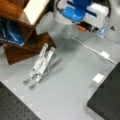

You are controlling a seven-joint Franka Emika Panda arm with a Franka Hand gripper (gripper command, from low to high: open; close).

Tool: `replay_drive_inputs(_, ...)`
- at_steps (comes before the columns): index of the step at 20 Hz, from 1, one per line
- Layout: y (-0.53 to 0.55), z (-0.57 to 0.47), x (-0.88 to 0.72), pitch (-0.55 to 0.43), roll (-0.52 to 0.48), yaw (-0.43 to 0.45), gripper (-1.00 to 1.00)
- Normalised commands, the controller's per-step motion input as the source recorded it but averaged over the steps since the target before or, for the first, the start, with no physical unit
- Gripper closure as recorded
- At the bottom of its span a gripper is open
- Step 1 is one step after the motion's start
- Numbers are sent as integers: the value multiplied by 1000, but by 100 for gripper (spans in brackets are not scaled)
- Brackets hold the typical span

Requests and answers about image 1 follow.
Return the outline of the blue white gripper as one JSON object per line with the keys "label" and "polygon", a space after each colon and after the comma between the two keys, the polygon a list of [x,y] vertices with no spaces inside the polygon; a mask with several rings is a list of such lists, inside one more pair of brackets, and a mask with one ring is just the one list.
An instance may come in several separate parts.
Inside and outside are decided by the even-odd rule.
{"label": "blue white gripper", "polygon": [[92,0],[68,0],[67,4],[63,16],[71,21],[80,22],[85,17],[86,8],[92,4]]}

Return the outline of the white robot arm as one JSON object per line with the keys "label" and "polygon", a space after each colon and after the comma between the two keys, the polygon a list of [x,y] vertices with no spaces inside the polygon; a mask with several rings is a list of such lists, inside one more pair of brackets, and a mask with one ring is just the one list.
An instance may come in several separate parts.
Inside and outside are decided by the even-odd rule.
{"label": "white robot arm", "polygon": [[55,19],[59,23],[88,23],[98,29],[105,24],[109,8],[93,0],[57,0],[55,3]]}

